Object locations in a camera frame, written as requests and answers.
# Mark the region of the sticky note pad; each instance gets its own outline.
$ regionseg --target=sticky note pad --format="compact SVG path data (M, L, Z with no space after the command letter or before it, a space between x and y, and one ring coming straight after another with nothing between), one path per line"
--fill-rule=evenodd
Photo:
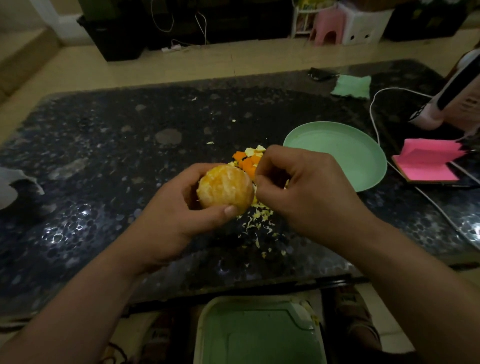
M335 96L352 96L370 99L370 84L372 77L355 77L341 74L336 82L335 89L331 92Z
M453 140L405 139L402 152L393 156L398 168L412 182L454 182L458 177L447 166L465 151Z

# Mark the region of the hand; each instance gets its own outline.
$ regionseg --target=hand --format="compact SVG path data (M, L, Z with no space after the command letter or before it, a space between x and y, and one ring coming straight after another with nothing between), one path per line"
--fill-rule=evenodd
M276 180L282 173L290 177L287 189L286 178ZM332 250L368 239L381 223L330 154L271 146L258 164L255 183L262 203L299 234Z
M177 256L193 236L220 227L237 215L235 206L198 205L196 185L218 164L197 163L164 184L140 217L109 247L134 274L152 272Z

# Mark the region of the plastic stool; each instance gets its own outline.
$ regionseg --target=plastic stool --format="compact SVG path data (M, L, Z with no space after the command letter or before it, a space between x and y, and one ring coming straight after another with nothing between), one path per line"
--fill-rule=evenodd
M320 10L315 17L310 40L315 40L316 46L322 46L328 33L335 33L335 44L340 44L345 26L345 13L336 6Z
M378 43L392 16L393 9L383 12L362 12L349 1L338 3L346 15L342 44Z

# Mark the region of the pink stool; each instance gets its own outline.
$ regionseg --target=pink stool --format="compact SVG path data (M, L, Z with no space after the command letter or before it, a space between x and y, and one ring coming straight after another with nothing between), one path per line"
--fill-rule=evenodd
M335 44L342 43L345 27L345 13L338 8L320 10L315 17L310 40L315 39L316 46L322 46L328 33L335 33Z

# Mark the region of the pink sticky notes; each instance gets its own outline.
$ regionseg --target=pink sticky notes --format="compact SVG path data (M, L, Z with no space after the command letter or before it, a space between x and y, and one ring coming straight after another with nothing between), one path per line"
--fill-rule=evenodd
M458 181L447 163L465 154L462 145L453 140L405 139L397 166L411 181Z

